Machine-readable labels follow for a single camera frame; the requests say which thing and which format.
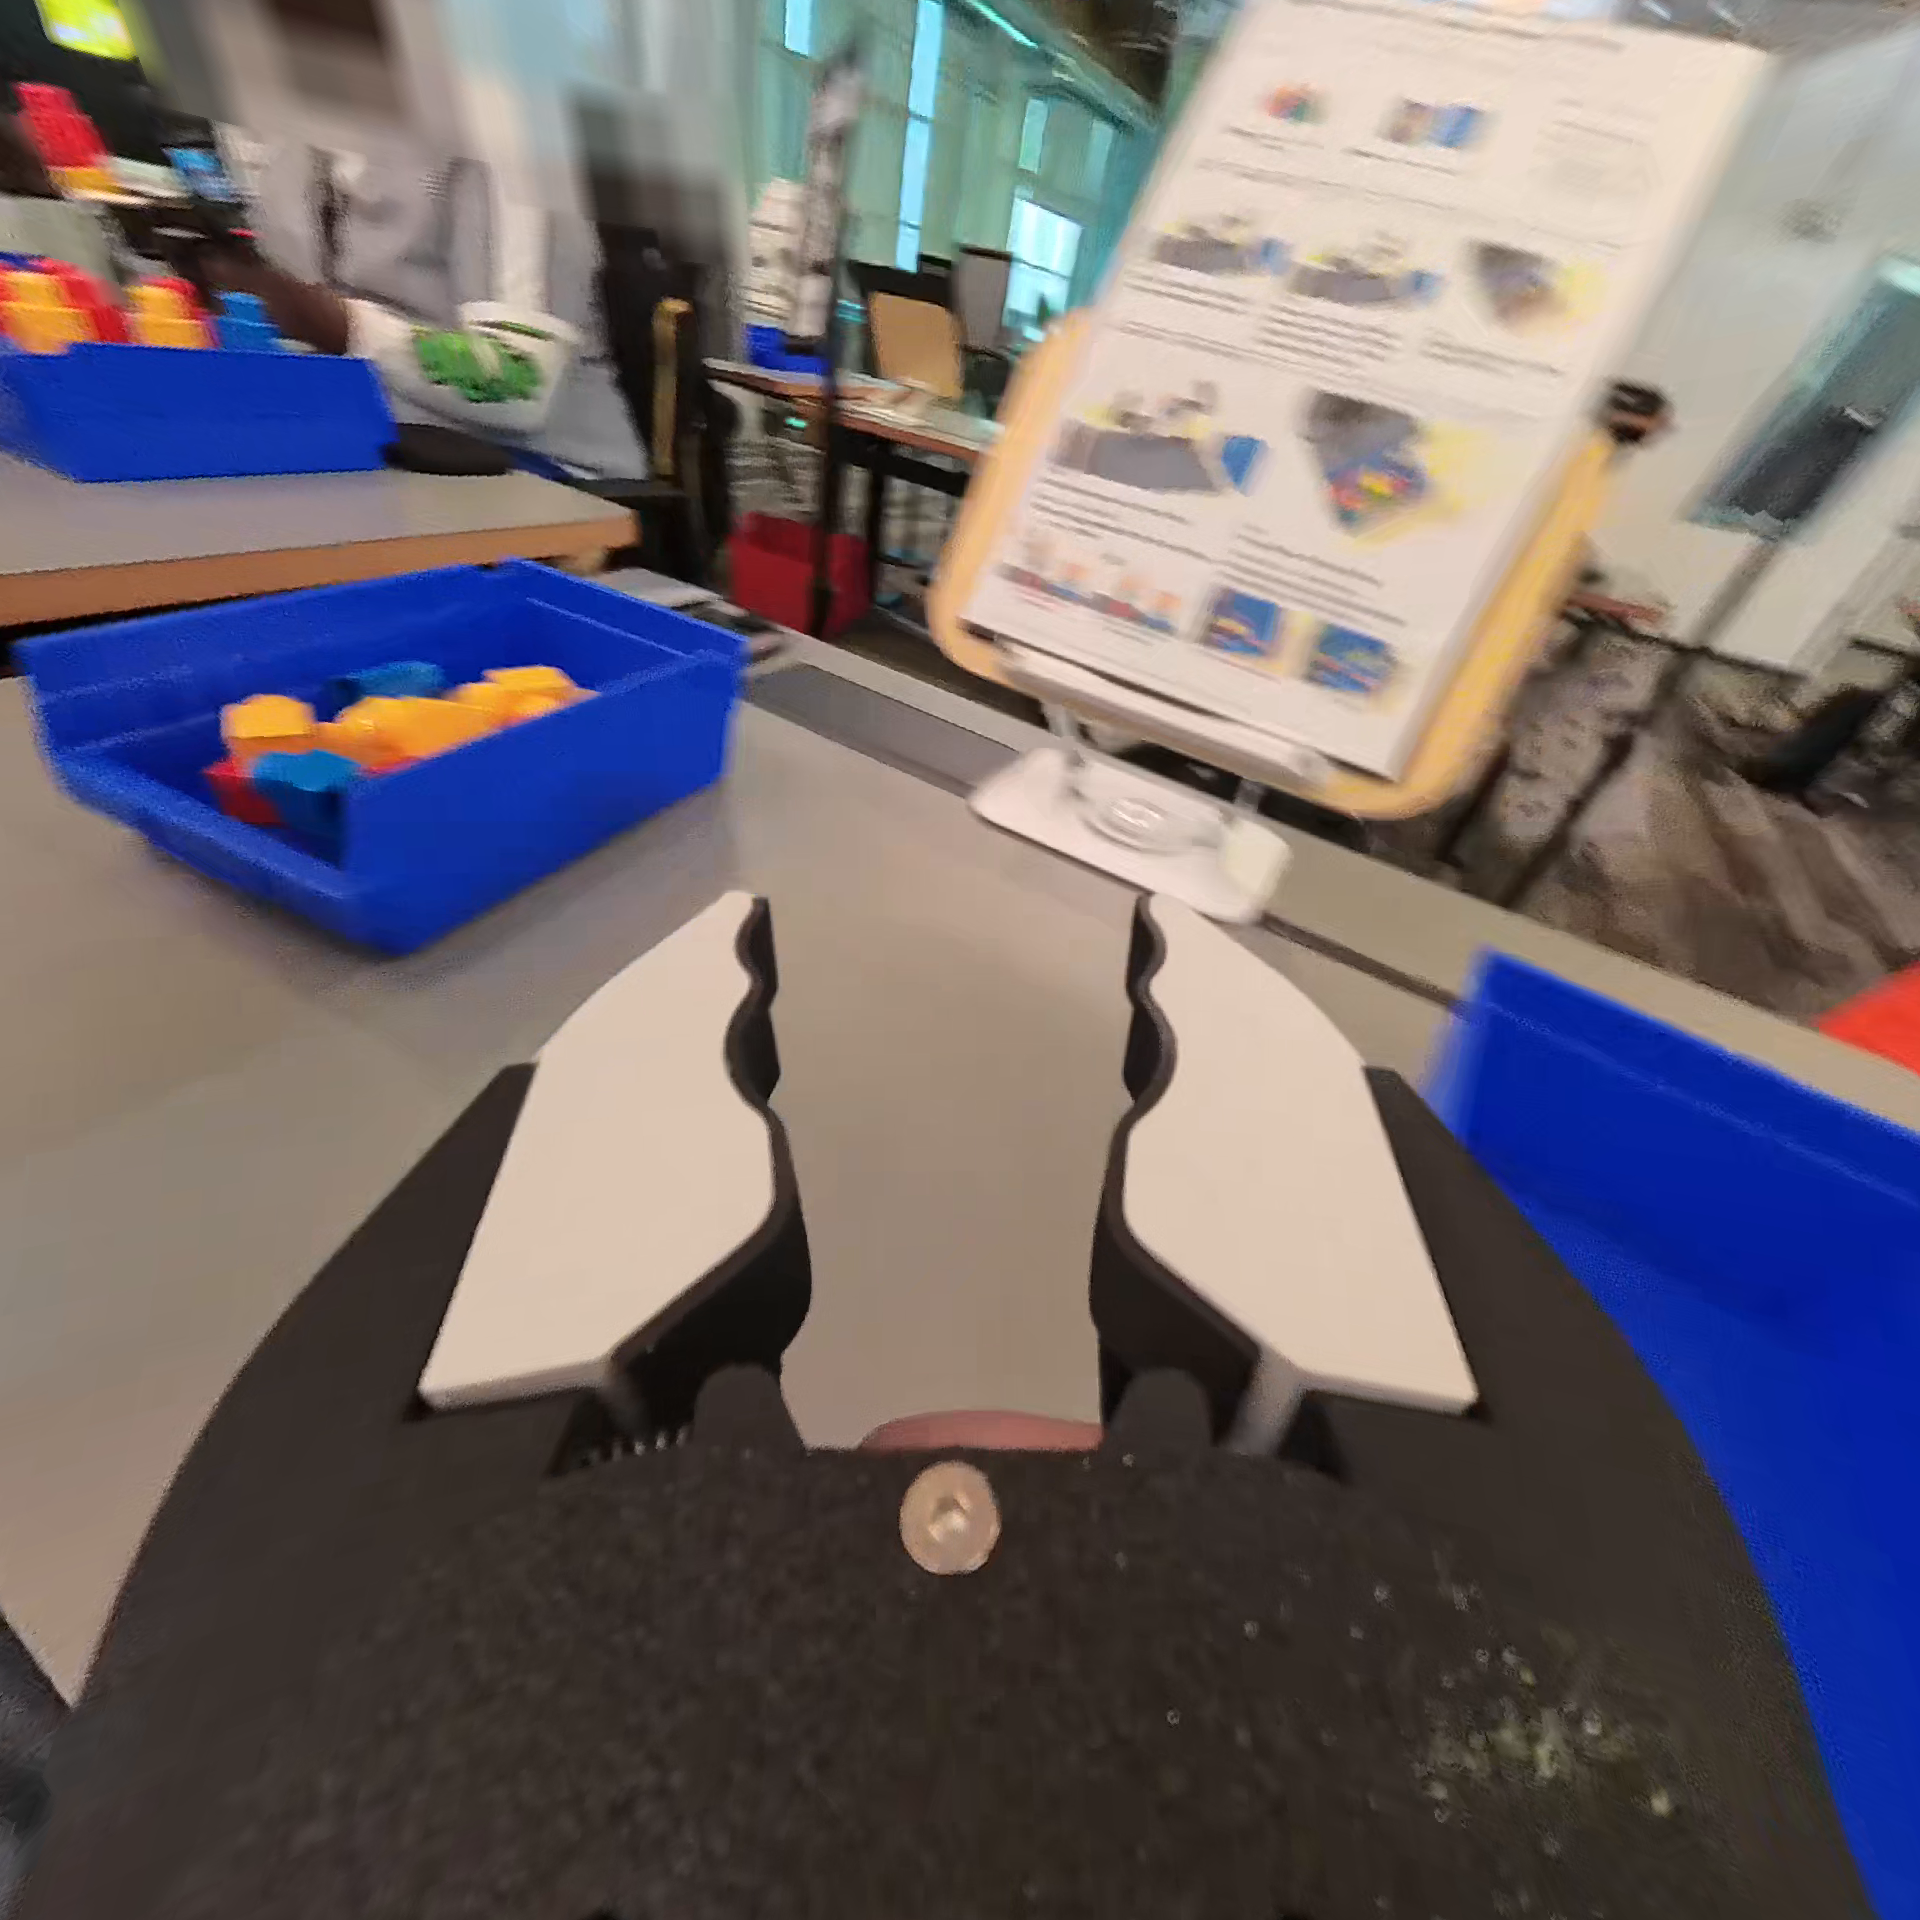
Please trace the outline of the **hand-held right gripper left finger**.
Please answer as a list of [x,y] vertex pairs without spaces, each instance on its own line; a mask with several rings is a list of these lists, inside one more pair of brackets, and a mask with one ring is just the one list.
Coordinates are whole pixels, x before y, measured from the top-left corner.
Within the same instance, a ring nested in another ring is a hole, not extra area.
[[719,895],[540,1046],[419,1372],[429,1410],[592,1397],[665,1437],[716,1375],[780,1379],[812,1250],[778,989],[770,906]]

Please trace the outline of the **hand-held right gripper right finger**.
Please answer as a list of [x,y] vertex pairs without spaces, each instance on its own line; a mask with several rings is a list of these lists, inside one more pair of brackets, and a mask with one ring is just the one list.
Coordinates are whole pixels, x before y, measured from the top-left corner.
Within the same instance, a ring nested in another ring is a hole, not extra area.
[[1459,1417],[1476,1379],[1376,1080],[1283,972],[1180,899],[1133,906],[1123,1086],[1092,1236],[1103,1410],[1186,1375],[1276,1455],[1309,1395]]

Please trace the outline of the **blue plastic bin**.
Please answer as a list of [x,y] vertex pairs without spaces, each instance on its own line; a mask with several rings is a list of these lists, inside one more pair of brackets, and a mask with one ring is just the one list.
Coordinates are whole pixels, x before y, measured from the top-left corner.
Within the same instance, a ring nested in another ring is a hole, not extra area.
[[3,346],[3,450],[75,483],[379,470],[368,362],[266,349]]
[[[98,623],[22,640],[13,660],[75,803],[206,880],[400,956],[716,782],[746,643],[515,559]],[[589,700],[372,777],[320,840],[216,809],[206,772],[222,706],[316,700],[393,660],[458,683],[555,666]]]
[[1485,950],[1428,1099],[1662,1387],[1918,1913],[1918,1135]]

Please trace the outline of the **pile of blocks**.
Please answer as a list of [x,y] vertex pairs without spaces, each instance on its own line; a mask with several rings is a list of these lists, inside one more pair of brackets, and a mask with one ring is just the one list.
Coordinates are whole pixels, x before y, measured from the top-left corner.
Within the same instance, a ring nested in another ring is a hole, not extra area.
[[468,683],[429,660],[375,663],[310,700],[258,692],[222,706],[199,789],[226,820],[340,863],[349,799],[365,782],[589,700],[593,689],[550,663],[493,666]]

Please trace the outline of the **instruction sheet on white stand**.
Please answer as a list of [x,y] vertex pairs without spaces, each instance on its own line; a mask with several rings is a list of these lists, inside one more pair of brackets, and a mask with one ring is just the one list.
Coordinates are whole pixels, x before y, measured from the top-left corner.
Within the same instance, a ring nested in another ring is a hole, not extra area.
[[969,797],[990,827],[1105,877],[1163,895],[1226,925],[1265,917],[1292,872],[1292,849],[1259,806],[1276,793],[1339,822],[1395,822],[1433,812],[1492,772],[1500,733],[1573,595],[1585,540],[1615,462],[1658,436],[1668,400],[1618,382],[1596,427],[1572,457],[1520,559],[1482,610],[1399,777],[1338,767],[1296,742],[1272,742],[1210,712],[1125,692],[1086,667],[1016,663],[1009,640],[963,620],[1012,529],[1069,380],[1086,315],[1053,323],[1012,375],[996,436],[980,455],[958,525],[926,596],[935,645],[960,672],[1040,703],[1048,740],[1019,749]]

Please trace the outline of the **dark grey desk mat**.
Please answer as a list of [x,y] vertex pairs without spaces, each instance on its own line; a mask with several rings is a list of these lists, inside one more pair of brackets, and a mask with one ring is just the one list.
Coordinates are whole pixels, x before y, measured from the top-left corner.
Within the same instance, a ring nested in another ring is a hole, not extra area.
[[773,663],[748,680],[746,700],[958,797],[1045,742],[1019,716],[879,666],[848,677],[832,663]]

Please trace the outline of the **orange traffic cone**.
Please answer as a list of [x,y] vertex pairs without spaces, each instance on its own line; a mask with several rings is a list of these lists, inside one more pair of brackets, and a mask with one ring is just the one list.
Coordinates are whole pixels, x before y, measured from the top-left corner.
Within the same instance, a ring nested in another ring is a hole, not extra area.
[[1920,966],[1913,963],[1822,1010],[1815,1025],[1833,1042],[1853,1046],[1862,1055],[1918,1075],[1918,1002]]

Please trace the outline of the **red bag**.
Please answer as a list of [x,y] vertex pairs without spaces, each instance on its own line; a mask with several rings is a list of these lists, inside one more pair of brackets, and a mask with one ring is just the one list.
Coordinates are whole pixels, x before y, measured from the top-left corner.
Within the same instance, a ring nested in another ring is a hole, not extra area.
[[818,525],[798,517],[748,512],[728,540],[728,585],[736,605],[808,636],[838,636],[870,605],[870,550],[862,537],[828,537],[826,626],[815,610]]

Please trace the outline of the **person's torso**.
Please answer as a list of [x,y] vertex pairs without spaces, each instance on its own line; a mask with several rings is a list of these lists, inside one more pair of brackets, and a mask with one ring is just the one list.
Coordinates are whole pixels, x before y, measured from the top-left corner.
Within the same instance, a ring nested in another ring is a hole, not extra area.
[[66,1700],[3,1616],[3,1880],[26,1866],[50,1806],[50,1745]]

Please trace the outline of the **black backpack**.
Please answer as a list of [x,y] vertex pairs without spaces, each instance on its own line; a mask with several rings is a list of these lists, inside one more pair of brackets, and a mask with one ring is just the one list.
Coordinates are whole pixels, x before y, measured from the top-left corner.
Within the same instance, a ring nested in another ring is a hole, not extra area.
[[705,367],[703,272],[645,226],[599,222],[598,242],[610,372],[645,455],[645,475],[610,483],[610,500],[638,520],[643,565],[705,589],[730,537],[736,412]]

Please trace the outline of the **group of block towers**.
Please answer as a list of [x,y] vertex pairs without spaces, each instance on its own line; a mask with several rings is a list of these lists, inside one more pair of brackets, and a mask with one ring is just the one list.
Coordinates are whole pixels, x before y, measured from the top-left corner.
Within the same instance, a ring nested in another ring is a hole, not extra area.
[[75,346],[285,349],[258,297],[202,293],[185,277],[109,282],[43,255],[3,255],[3,343],[30,353]]

